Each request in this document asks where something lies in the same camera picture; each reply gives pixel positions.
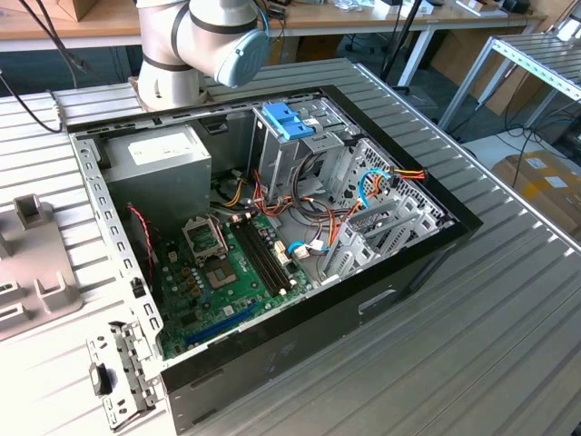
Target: metal shelf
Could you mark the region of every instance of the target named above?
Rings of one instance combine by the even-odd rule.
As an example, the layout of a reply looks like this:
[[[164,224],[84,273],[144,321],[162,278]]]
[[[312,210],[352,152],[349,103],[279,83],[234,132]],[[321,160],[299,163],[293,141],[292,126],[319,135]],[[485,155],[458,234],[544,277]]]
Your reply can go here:
[[[443,130],[449,127],[493,52],[505,56],[507,60],[499,68],[487,90],[480,97],[480,101],[493,92],[512,63],[543,80],[556,92],[565,94],[572,100],[581,99],[581,47],[564,43],[552,34],[491,36],[440,119],[438,127]],[[528,125],[535,121],[549,102],[550,100],[545,100],[541,104],[540,110],[529,120]]]

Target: expansion slot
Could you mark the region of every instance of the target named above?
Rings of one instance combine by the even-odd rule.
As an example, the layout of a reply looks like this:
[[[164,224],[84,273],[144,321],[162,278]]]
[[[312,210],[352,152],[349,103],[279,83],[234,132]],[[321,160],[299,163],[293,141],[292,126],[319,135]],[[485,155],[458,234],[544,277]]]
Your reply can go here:
[[[291,288],[291,282],[262,241],[256,227],[247,222],[232,224],[230,229],[261,277],[269,294],[276,297],[281,291],[287,292]]]
[[[251,317],[251,312],[258,306],[257,303],[254,303],[252,306],[247,307],[242,312],[236,313],[235,315],[231,316],[230,318],[226,318],[223,321],[215,323],[212,327],[208,327],[201,332],[197,332],[192,336],[189,336],[185,339],[186,345],[194,345],[197,342],[202,342],[205,339],[211,338],[215,334],[223,332],[225,330],[230,329],[234,325],[242,322]]]

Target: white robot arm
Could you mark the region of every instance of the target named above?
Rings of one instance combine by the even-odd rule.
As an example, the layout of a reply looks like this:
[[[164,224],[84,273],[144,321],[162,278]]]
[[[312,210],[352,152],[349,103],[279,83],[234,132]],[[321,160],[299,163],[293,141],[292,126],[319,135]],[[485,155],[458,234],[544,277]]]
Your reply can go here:
[[[247,84],[268,53],[252,0],[138,0],[143,40],[139,95],[152,110],[202,103],[203,75]]]

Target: slotted aluminum surface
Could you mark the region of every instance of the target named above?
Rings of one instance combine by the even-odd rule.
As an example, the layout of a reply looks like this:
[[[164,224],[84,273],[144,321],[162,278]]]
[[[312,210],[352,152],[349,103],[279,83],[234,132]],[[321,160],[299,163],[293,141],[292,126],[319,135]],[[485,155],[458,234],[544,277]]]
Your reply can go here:
[[[269,67],[238,90],[210,82],[219,101],[315,84],[338,86],[484,226],[418,294],[192,434],[570,434],[581,419],[577,248],[362,67]],[[57,96],[70,123],[141,111],[128,85]],[[46,94],[26,101],[51,120]],[[0,343],[2,433],[105,435],[84,339],[128,313],[66,135],[44,132],[13,99],[0,114],[1,210],[31,192],[54,206],[84,297],[79,312]],[[160,404],[122,434],[172,432]]]
[[[581,47],[535,34],[495,37],[492,48],[569,98],[581,98]]]

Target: wooden desk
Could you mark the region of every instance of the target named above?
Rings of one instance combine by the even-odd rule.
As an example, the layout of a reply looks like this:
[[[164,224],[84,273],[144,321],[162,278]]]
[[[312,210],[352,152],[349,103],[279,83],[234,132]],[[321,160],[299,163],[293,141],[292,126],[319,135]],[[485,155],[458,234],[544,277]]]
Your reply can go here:
[[[30,16],[16,11],[0,11],[3,11],[3,15],[0,15],[0,53],[54,48],[53,43]],[[437,30],[524,26],[523,33],[530,34],[545,18],[545,15],[538,12],[527,17],[511,14],[505,18],[481,18],[448,0],[448,4],[437,8],[434,14],[418,16],[411,26],[411,30],[420,31],[421,34],[399,84],[410,83],[429,41]],[[285,35],[291,37],[391,32],[395,23],[394,14],[386,15],[372,8],[364,8],[361,12],[343,12],[333,4],[296,4],[287,7]],[[54,27],[69,48],[141,43],[139,17],[132,0],[100,0],[81,23],[54,20]],[[274,35],[278,35],[277,29],[281,28],[281,24],[271,20],[271,28]]]

